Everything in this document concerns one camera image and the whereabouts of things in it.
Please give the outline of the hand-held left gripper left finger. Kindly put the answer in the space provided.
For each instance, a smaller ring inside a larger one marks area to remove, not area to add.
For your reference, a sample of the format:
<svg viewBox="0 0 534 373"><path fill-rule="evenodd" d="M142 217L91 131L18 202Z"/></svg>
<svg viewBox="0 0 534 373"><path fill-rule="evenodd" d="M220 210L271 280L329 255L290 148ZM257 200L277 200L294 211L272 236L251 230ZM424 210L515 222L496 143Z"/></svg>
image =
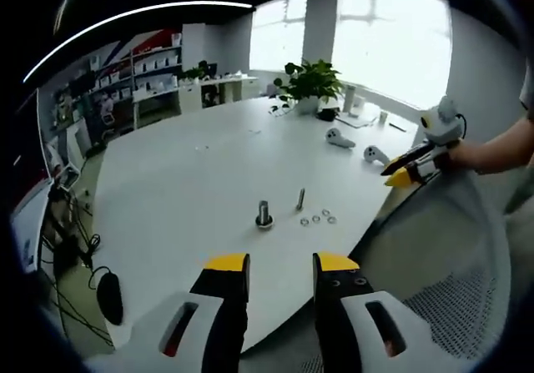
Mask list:
<svg viewBox="0 0 534 373"><path fill-rule="evenodd" d="M247 330L249 255L210 260L133 324L129 341L86 361L90 372L236 372Z"/></svg>

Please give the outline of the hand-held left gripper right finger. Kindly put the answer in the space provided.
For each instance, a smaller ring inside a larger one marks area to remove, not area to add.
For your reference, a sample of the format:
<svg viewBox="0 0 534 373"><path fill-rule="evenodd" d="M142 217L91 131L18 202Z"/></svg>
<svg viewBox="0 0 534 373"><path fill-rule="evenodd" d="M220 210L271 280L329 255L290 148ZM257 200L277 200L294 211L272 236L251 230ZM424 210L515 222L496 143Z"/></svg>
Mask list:
<svg viewBox="0 0 534 373"><path fill-rule="evenodd" d="M385 291L375 291L353 260L313 254L315 329L325 372L457 372L458 359L431 327Z"/></svg>

